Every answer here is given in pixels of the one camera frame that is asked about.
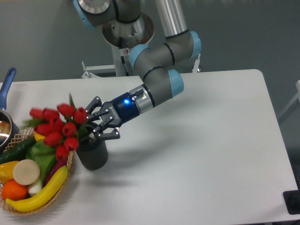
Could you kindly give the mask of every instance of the gray wall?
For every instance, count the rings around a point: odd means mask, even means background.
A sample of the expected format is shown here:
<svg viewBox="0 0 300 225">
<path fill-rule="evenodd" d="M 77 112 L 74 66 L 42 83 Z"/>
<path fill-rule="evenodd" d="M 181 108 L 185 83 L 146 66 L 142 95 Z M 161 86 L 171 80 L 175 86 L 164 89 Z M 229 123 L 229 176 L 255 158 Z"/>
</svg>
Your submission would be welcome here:
<svg viewBox="0 0 300 225">
<path fill-rule="evenodd" d="M 154 4 L 142 11 L 156 25 L 150 45 L 164 41 Z M 300 0 L 182 0 L 190 30 L 202 39 L 203 72 L 263 72 L 275 113 L 300 80 Z M 113 64 L 101 28 L 87 30 L 69 0 L 0 2 L 0 81 L 10 67 L 15 81 L 80 78 L 86 66 Z M 193 62 L 177 66 L 189 72 Z M 300 162 L 300 110 L 281 126 L 288 152 Z"/>
</svg>

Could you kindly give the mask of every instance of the cucumber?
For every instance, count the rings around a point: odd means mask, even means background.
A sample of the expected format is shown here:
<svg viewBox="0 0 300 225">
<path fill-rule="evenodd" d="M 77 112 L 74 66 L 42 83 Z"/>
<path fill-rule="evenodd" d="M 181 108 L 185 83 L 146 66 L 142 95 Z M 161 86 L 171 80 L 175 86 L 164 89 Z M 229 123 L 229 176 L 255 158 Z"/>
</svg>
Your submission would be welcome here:
<svg viewBox="0 0 300 225">
<path fill-rule="evenodd" d="M 35 143 L 36 139 L 33 136 L 24 139 L 0 156 L 0 164 L 25 159 L 27 150 Z"/>
</svg>

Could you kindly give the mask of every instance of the red tulip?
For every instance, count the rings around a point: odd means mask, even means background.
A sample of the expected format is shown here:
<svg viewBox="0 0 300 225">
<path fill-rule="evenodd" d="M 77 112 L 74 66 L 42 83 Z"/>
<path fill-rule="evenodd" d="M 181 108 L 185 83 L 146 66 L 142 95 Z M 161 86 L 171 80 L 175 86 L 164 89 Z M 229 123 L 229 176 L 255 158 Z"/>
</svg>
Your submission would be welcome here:
<svg viewBox="0 0 300 225">
<path fill-rule="evenodd" d="M 64 136 L 66 136 L 66 137 L 72 137 L 72 136 L 74 136 L 74 134 L 76 133 L 76 131 L 77 131 L 76 126 L 72 122 L 66 123 L 63 126 L 62 130 L 61 130 L 62 134 Z"/>
<path fill-rule="evenodd" d="M 44 112 L 44 119 L 47 120 L 47 121 L 50 121 L 52 118 L 59 118 L 60 117 L 59 112 L 54 110 L 54 109 L 45 108 L 43 110 L 43 112 Z"/>
<path fill-rule="evenodd" d="M 37 132 L 40 135 L 47 136 L 51 133 L 51 129 L 49 126 L 49 123 L 42 123 L 36 127 L 33 128 L 35 132 Z"/>
<path fill-rule="evenodd" d="M 79 146 L 79 141 L 75 137 L 67 137 L 64 146 L 68 151 L 75 151 Z"/>
<path fill-rule="evenodd" d="M 59 145 L 56 148 L 56 159 L 63 159 L 66 160 L 67 157 L 69 155 L 69 151 L 63 146 L 63 145 Z"/>
<path fill-rule="evenodd" d="M 63 121 L 60 118 L 53 117 L 49 121 L 49 126 L 52 132 L 59 132 L 61 131 L 62 127 L 64 126 Z"/>
<path fill-rule="evenodd" d="M 44 113 L 42 109 L 38 108 L 31 108 L 29 115 L 32 116 L 34 119 L 43 119 Z"/>
<path fill-rule="evenodd" d="M 68 105 L 66 103 L 60 104 L 57 107 L 57 110 L 64 116 L 64 117 L 72 117 L 75 112 L 75 108 L 71 105 Z"/>
<path fill-rule="evenodd" d="M 60 143 L 60 139 L 62 138 L 62 135 L 60 132 L 53 132 L 48 134 L 44 139 L 44 144 L 48 146 L 56 146 Z"/>
<path fill-rule="evenodd" d="M 74 114 L 74 120 L 76 123 L 81 124 L 86 121 L 87 116 L 88 116 L 88 114 L 85 111 L 85 109 L 83 107 L 79 107 Z"/>
</svg>

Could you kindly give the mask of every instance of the orange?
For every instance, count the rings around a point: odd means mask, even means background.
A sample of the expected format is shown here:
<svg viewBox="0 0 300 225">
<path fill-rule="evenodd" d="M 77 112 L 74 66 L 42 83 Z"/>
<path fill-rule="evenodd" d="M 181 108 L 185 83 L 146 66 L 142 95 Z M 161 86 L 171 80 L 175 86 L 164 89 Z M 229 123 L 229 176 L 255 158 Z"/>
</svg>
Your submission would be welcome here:
<svg viewBox="0 0 300 225">
<path fill-rule="evenodd" d="M 2 187 L 1 196 L 4 200 L 7 198 L 19 201 L 26 198 L 28 189 L 26 185 L 18 184 L 15 180 L 5 183 Z"/>
</svg>

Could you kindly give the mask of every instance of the blue led light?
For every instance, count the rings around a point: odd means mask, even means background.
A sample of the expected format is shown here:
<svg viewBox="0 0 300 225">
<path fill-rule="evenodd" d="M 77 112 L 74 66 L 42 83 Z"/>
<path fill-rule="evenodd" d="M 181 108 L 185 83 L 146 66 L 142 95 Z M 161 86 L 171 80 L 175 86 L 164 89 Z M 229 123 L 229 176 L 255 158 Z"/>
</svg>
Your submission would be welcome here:
<svg viewBox="0 0 300 225">
<path fill-rule="evenodd" d="M 124 99 L 124 104 L 126 104 L 126 105 L 128 105 L 128 104 L 130 104 L 130 101 L 129 101 L 129 99 Z"/>
</svg>

